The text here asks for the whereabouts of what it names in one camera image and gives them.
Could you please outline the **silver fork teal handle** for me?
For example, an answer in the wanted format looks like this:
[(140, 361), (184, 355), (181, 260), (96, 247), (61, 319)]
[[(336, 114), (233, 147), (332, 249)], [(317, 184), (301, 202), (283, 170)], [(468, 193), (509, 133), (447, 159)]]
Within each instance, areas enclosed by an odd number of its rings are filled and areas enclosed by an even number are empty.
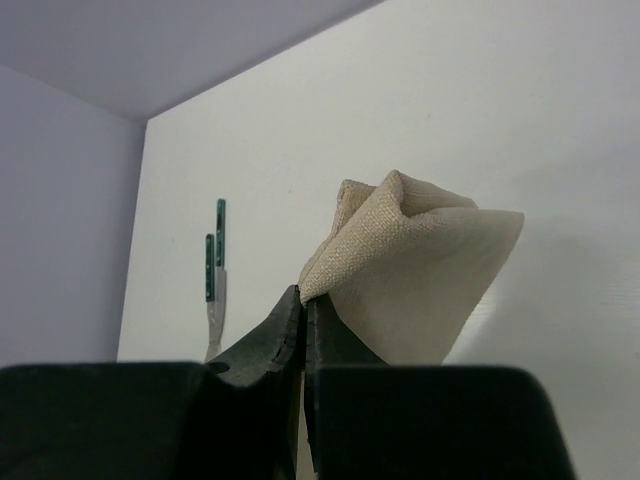
[(220, 351), (223, 330), (220, 312), (220, 271), (217, 238), (214, 234), (207, 234), (205, 237), (205, 302), (209, 338), (206, 362), (213, 360)]

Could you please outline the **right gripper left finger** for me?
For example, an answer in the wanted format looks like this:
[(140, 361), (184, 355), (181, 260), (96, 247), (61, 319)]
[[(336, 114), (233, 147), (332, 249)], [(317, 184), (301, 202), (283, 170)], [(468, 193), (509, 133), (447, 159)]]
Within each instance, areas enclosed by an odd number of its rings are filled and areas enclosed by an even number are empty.
[(301, 302), (204, 363), (20, 365), (1, 372), (5, 479), (292, 479)]

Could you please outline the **beige cloth napkin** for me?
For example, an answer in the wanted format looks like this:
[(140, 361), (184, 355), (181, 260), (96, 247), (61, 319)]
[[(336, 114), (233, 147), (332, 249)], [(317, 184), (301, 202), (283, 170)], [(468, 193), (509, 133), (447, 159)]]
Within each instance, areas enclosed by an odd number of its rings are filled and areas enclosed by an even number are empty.
[(521, 212), (391, 171), (345, 180), (331, 231), (298, 281), (302, 303), (328, 295), (344, 324), (393, 365), (442, 363), (513, 251)]

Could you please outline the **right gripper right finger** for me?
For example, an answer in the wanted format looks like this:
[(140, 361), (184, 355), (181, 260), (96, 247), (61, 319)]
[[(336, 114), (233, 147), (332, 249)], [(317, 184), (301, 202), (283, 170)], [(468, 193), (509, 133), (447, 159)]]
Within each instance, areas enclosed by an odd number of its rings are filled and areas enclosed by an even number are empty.
[(528, 372), (392, 366), (328, 296), (306, 308), (305, 415), (321, 479), (571, 479), (551, 403)]

